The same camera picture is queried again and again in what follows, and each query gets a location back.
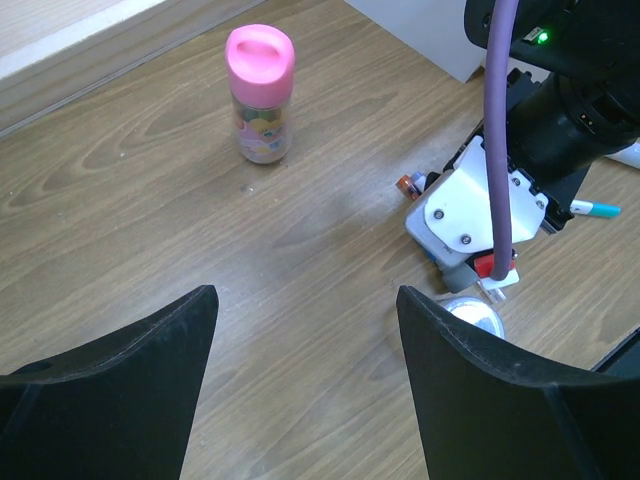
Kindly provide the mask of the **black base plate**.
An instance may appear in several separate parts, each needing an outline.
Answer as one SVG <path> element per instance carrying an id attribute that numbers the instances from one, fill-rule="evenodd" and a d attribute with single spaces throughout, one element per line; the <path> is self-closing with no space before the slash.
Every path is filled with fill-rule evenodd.
<path id="1" fill-rule="evenodd" d="M 635 329 L 594 367 L 593 371 L 623 378 L 640 375 L 640 331 Z"/>

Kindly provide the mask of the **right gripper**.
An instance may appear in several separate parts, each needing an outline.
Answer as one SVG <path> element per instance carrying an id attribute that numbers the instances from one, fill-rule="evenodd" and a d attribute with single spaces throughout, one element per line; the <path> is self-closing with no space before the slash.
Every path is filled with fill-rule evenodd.
<path id="1" fill-rule="evenodd" d="M 566 118 L 554 79 L 536 82 L 529 72 L 507 76 L 508 170 L 527 181 L 531 196 L 544 197 L 541 228 L 561 231 L 574 217 L 574 201 L 590 168 L 583 132 Z"/>

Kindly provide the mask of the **green cap white marker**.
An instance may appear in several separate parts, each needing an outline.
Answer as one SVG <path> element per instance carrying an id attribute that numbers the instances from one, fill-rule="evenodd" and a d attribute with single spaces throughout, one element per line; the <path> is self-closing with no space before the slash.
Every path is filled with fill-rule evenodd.
<path id="1" fill-rule="evenodd" d="M 606 154 L 605 157 L 629 167 L 640 169 L 640 143 L 636 141 L 619 152 Z"/>

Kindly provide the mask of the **wooden clothes rack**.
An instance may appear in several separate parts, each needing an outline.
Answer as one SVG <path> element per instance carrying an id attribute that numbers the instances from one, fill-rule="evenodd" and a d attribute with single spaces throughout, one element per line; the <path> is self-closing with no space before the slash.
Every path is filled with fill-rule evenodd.
<path id="1" fill-rule="evenodd" d="M 255 5 L 225 0 L 2 2 L 2 134 Z"/>

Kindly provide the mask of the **white drawer cabinet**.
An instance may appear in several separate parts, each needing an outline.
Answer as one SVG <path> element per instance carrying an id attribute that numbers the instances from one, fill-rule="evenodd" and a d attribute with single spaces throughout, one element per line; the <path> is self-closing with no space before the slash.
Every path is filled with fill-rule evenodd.
<path id="1" fill-rule="evenodd" d="M 464 30 L 464 0 L 351 0 L 349 5 L 465 83 L 485 63 L 485 51 Z"/>

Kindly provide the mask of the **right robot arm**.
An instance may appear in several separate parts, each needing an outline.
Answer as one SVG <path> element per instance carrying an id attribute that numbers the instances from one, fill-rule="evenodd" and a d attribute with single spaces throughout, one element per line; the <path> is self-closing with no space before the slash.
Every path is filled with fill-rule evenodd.
<path id="1" fill-rule="evenodd" d="M 639 5 L 635 1 L 523 1 L 510 53 L 547 71 L 506 78 L 506 144 L 513 239 L 561 231 L 591 163 L 639 136 Z M 406 219 L 423 243 L 472 253 L 493 244 L 485 132 L 473 129 L 431 173 Z"/>

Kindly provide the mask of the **teal tip white marker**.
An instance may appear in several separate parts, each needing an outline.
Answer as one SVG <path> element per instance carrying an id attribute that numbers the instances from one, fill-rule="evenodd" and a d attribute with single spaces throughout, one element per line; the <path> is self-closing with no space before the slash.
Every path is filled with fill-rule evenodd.
<path id="1" fill-rule="evenodd" d="M 570 212 L 574 215 L 616 218 L 620 215 L 621 209 L 614 205 L 575 199 L 571 202 Z"/>

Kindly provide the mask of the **pink lid bottle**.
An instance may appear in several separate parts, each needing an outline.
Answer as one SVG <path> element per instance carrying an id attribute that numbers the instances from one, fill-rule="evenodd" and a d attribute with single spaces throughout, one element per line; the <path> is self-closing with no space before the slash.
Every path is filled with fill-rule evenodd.
<path id="1" fill-rule="evenodd" d="M 241 26 L 227 38 L 225 62 L 241 154 L 262 165 L 281 160 L 293 135 L 289 104 L 296 52 L 292 40 L 270 25 Z"/>

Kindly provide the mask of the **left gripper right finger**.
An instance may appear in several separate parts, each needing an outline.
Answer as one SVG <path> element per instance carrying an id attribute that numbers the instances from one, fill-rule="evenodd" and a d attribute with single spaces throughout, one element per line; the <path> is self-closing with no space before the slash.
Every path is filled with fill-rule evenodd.
<path id="1" fill-rule="evenodd" d="M 400 288 L 396 309 L 432 479 L 635 479 L 639 376 L 524 350 Z"/>

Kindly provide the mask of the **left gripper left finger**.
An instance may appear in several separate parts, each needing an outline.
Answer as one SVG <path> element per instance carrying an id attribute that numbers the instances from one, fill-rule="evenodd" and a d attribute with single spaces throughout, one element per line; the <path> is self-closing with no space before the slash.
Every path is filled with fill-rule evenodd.
<path id="1" fill-rule="evenodd" d="M 2 376 L 2 478 L 179 478 L 218 308 L 200 286 Z"/>

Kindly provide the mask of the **clear round clip jar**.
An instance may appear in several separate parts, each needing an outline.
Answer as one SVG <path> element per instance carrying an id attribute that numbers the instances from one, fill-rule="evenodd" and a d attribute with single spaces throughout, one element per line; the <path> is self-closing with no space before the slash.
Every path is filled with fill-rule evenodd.
<path id="1" fill-rule="evenodd" d="M 501 339 L 506 339 L 499 314 L 486 302 L 469 296 L 451 297 L 436 303 L 455 317 L 464 320 Z"/>

